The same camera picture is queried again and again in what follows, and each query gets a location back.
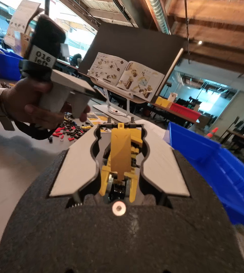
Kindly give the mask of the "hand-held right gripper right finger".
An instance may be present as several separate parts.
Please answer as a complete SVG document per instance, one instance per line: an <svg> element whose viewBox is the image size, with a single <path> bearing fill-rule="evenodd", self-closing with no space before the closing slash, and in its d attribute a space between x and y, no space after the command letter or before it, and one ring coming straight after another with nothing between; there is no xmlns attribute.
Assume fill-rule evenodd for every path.
<svg viewBox="0 0 244 273"><path fill-rule="evenodd" d="M175 159L173 148L160 138L148 125L142 125L144 159L140 166L140 177L157 190L167 195L190 197L181 170Z"/></svg>

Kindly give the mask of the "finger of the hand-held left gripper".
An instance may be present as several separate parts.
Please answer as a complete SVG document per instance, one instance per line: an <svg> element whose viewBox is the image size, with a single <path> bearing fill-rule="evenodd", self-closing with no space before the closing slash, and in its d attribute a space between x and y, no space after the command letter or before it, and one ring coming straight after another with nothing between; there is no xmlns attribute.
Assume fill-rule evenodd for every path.
<svg viewBox="0 0 244 273"><path fill-rule="evenodd" d="M52 70L51 81L56 84L61 84L62 86L68 87L78 93L85 94L92 98L96 98L101 101L106 101L106 96L96 88L93 88L85 80L79 79L77 77L71 76L69 74L63 73L61 71Z"/></svg>
<svg viewBox="0 0 244 273"><path fill-rule="evenodd" d="M71 105L72 115L74 118L79 118L84 112L91 97L83 93L70 93L67 102Z"/></svg>

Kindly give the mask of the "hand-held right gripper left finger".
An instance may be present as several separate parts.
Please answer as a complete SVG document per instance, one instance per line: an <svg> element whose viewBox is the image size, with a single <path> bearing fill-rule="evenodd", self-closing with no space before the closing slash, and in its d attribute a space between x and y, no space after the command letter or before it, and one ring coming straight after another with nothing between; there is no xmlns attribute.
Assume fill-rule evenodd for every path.
<svg viewBox="0 0 244 273"><path fill-rule="evenodd" d="M83 203L86 195L99 192L101 178L96 156L100 151L100 137L100 125L95 125L69 147L49 197L67 196L75 203Z"/></svg>

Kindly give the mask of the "yellow black toy brick model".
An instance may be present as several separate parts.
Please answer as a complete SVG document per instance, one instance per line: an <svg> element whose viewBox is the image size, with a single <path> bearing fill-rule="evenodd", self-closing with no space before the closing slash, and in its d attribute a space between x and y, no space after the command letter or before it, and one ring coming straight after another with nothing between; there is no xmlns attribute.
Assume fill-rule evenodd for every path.
<svg viewBox="0 0 244 273"><path fill-rule="evenodd" d="M111 140L104 151L105 160L101 169L100 195L107 194L108 202L129 199L133 203L136 198L138 176L136 169L137 155L142 151L141 130L126 128L119 123L111 132Z"/></svg>

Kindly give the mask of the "yellow brick panel with axle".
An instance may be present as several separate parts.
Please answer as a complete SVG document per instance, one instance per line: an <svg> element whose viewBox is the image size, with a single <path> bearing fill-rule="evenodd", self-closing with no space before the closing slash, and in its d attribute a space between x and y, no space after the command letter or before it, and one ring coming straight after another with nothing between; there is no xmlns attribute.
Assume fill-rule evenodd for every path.
<svg viewBox="0 0 244 273"><path fill-rule="evenodd" d="M104 154L107 164L101 170L101 191L106 191L108 183L112 185L114 182L130 188L137 186L135 160L142 150L143 141L134 117L128 123L113 124L108 121L101 127L111 130L110 145Z"/></svg>

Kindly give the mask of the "person's left hand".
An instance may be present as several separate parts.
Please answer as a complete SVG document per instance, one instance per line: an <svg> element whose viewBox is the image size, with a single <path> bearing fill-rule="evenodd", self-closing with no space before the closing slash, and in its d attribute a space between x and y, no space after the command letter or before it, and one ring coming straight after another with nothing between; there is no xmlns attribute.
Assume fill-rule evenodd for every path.
<svg viewBox="0 0 244 273"><path fill-rule="evenodd" d="M65 102L59 113L39 108L40 98L51 89L51 82L39 82L27 77L17 82L13 88L3 91L1 99L6 112L13 121L34 123L52 130L63 122L64 113L71 112L72 107Z"/></svg>

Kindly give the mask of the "yellow printed leaflet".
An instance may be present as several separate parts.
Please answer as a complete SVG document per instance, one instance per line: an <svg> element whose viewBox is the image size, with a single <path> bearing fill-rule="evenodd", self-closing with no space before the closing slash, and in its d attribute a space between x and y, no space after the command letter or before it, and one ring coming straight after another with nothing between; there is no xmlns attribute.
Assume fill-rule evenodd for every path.
<svg viewBox="0 0 244 273"><path fill-rule="evenodd" d="M89 112L87 114L87 122L91 127L96 126L98 124L102 125L107 123L108 116L102 112Z"/></svg>

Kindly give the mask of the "pile of small brick pieces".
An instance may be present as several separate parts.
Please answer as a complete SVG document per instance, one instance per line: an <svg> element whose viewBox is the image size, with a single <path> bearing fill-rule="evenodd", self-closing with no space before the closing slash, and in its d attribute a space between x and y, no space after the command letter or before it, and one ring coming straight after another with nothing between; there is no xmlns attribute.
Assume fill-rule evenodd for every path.
<svg viewBox="0 0 244 273"><path fill-rule="evenodd" d="M59 124L55 131L48 137L48 142L52 144L53 138L59 138L61 142L64 141L64 139L73 142L81 138L91 128L88 122L80 126L77 125L72 113L66 112L63 122Z"/></svg>

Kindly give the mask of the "large brown cardboard box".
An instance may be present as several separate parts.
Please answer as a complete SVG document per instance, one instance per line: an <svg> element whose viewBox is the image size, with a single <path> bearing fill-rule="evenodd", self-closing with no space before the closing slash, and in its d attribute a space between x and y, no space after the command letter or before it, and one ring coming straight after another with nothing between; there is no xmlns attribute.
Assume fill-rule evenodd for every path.
<svg viewBox="0 0 244 273"><path fill-rule="evenodd" d="M13 14L8 30L4 36L4 43L10 46L13 51L23 57L31 39L32 29L30 22L44 9L40 3L22 1Z"/></svg>

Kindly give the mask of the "printed paper sheets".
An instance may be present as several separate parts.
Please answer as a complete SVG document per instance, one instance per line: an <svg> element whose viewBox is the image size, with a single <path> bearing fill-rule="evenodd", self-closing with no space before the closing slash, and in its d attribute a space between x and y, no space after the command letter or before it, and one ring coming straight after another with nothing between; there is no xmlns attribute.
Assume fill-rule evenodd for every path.
<svg viewBox="0 0 244 273"><path fill-rule="evenodd" d="M172 146L164 140L165 129L145 119L136 120L135 123L141 125L137 128L141 131L141 139L145 140L151 150L167 147L173 150Z"/></svg>

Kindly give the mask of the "blue plastic bin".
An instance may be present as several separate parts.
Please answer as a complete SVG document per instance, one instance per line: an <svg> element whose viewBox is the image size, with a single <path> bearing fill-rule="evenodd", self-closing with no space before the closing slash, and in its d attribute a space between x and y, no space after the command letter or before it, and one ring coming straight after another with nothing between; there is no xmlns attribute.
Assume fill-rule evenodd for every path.
<svg viewBox="0 0 244 273"><path fill-rule="evenodd" d="M23 57L15 53L0 53L0 79L13 81L20 80L19 61L22 59Z"/></svg>
<svg viewBox="0 0 244 273"><path fill-rule="evenodd" d="M244 164L221 144L172 122L164 140L212 187L231 223L244 225Z"/></svg>

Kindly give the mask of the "open instruction booklet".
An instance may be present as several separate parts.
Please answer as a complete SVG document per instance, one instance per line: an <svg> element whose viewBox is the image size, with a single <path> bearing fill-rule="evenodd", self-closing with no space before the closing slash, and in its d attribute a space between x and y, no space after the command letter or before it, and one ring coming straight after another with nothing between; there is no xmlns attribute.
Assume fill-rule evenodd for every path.
<svg viewBox="0 0 244 273"><path fill-rule="evenodd" d="M133 97L150 102L164 79L164 74L143 64L99 52L88 70L97 82L121 89Z"/></svg>

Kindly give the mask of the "orange traffic cone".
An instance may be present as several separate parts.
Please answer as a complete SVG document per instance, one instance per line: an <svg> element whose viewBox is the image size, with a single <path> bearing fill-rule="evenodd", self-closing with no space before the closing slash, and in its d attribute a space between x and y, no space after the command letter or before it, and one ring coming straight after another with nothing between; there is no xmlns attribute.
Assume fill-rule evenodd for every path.
<svg viewBox="0 0 244 273"><path fill-rule="evenodd" d="M205 138L212 139L212 137L215 135L215 133L218 131L218 127L214 128L212 131L210 131Z"/></svg>

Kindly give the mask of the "long red plastic bin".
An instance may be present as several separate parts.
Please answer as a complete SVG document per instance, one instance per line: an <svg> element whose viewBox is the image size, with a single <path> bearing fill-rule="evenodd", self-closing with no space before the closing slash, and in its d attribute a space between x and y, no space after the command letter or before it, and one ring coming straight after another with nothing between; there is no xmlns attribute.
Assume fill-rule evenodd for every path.
<svg viewBox="0 0 244 273"><path fill-rule="evenodd" d="M170 106L170 110L176 113L181 114L183 117L189 118L191 120L197 121L201 116L201 113L179 105L177 103L172 103Z"/></svg>

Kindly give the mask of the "silver ventilation duct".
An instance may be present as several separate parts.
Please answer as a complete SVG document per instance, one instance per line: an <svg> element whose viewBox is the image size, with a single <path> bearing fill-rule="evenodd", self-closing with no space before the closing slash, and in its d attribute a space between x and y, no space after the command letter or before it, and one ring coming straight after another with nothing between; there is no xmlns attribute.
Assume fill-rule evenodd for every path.
<svg viewBox="0 0 244 273"><path fill-rule="evenodd" d="M162 2L160 0L148 0L146 2L158 30L162 33L171 35L167 14Z"/></svg>

